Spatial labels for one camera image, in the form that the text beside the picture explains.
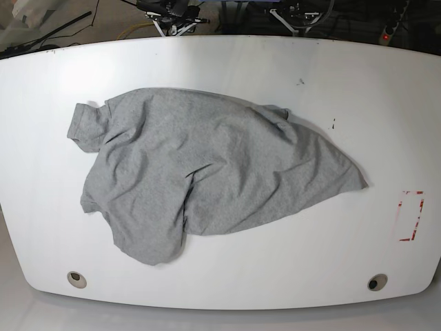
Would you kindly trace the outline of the grey T-shirt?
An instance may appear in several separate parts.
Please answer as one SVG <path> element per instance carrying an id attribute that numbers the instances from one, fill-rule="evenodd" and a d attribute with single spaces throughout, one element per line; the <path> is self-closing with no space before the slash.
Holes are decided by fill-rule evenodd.
<path id="1" fill-rule="evenodd" d="M 79 103 L 67 136 L 96 160 L 81 207 L 123 253 L 175 259 L 186 235 L 224 235 L 367 187 L 357 165 L 289 111 L 197 90 L 142 88 Z"/>

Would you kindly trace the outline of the black rod on floor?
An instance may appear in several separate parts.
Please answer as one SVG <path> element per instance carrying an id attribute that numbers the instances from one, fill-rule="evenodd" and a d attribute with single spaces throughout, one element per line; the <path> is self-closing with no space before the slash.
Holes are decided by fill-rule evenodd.
<path id="1" fill-rule="evenodd" d="M 20 55 L 27 54 L 27 53 L 31 52 L 31 49 L 33 47 L 35 47 L 35 45 L 42 43 L 46 39 L 49 39 L 50 37 L 52 37 L 54 34 L 68 28 L 69 26 L 81 21 L 82 19 L 85 19 L 86 17 L 90 16 L 91 14 L 92 14 L 91 11 L 86 12 L 86 13 L 76 17 L 75 19 L 63 24 L 62 26 L 59 26 L 58 28 L 50 31 L 49 33 L 43 35 L 42 37 L 40 37 L 38 39 L 19 44 L 17 46 L 10 46 L 10 47 L 6 48 L 4 51 L 1 51 L 1 59 L 16 57 L 16 56 L 20 56 Z"/>

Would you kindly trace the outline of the red tape rectangle marking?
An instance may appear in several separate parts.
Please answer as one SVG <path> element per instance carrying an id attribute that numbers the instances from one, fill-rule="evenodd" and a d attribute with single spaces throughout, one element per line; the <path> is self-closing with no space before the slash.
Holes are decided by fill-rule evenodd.
<path id="1" fill-rule="evenodd" d="M 424 206 L 423 191 L 404 191 L 400 198 L 395 235 L 399 242 L 410 242 L 416 237 Z"/>

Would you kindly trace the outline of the white power strip red switch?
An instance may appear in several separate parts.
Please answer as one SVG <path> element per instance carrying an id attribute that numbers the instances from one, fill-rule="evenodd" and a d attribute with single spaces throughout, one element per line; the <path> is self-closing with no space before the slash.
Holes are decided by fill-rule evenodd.
<path id="1" fill-rule="evenodd" d="M 384 29 L 381 32 L 380 37 L 378 39 L 378 43 L 381 46 L 389 45 L 396 30 L 398 29 L 400 22 L 402 21 L 404 14 L 406 13 L 409 7 L 410 2 L 411 2 L 410 0 L 395 1 L 393 10 L 391 11 L 391 14 L 389 15 L 387 22 L 385 23 Z"/>

